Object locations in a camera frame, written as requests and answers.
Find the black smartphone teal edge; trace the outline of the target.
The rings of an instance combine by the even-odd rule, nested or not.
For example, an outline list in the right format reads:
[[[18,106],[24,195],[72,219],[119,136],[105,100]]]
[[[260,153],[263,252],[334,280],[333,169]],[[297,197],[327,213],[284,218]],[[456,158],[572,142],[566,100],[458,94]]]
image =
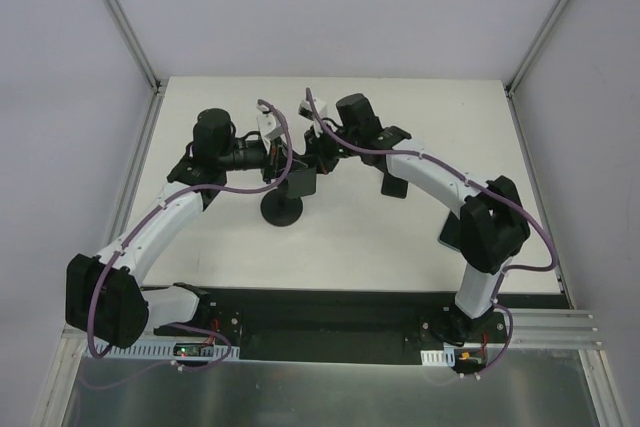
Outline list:
[[[447,216],[438,241],[449,249],[460,251],[460,220],[453,213]]]

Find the black round-base phone stand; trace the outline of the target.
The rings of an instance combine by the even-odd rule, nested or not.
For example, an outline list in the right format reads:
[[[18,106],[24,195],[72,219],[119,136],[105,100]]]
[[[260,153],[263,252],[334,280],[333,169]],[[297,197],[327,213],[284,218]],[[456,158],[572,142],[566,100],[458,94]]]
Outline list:
[[[299,220],[303,212],[303,201],[300,197],[290,198],[289,186],[283,182],[266,193],[260,202],[263,219],[275,227],[288,227]]]

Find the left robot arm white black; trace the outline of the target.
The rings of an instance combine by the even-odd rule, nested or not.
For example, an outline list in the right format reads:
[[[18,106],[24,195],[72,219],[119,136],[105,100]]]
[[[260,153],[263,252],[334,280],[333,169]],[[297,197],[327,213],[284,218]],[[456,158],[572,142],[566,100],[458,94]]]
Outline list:
[[[76,255],[66,269],[65,319],[84,331],[90,354],[105,357],[163,326],[199,336],[210,327],[212,301],[185,283],[146,291],[151,267],[221,192],[254,195],[279,187],[292,170],[294,150],[284,115],[264,100],[257,130],[236,134],[219,108],[198,114],[183,156],[143,217],[92,256]]]

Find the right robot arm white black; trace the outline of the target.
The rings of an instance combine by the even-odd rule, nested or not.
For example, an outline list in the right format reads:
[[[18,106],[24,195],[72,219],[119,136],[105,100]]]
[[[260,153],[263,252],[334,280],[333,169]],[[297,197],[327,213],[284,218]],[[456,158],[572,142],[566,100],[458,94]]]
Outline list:
[[[462,346],[473,341],[494,310],[503,268],[530,236],[515,184],[500,176],[472,186],[469,175],[427,153],[408,132],[383,126],[361,93],[337,103],[341,124],[336,129],[327,126],[318,104],[307,92],[299,113],[313,122],[305,142],[321,172],[330,172],[342,158],[359,157],[382,173],[383,195],[403,199],[409,186],[415,186],[456,218],[457,248],[466,267],[449,310],[430,321],[429,330],[443,343]]]

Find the black folding phone stand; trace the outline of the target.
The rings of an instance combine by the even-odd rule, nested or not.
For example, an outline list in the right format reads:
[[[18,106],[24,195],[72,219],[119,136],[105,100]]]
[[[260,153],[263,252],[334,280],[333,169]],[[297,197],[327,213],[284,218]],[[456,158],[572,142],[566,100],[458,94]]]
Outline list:
[[[383,174],[381,194],[383,196],[405,199],[408,193],[408,182],[386,172]]]

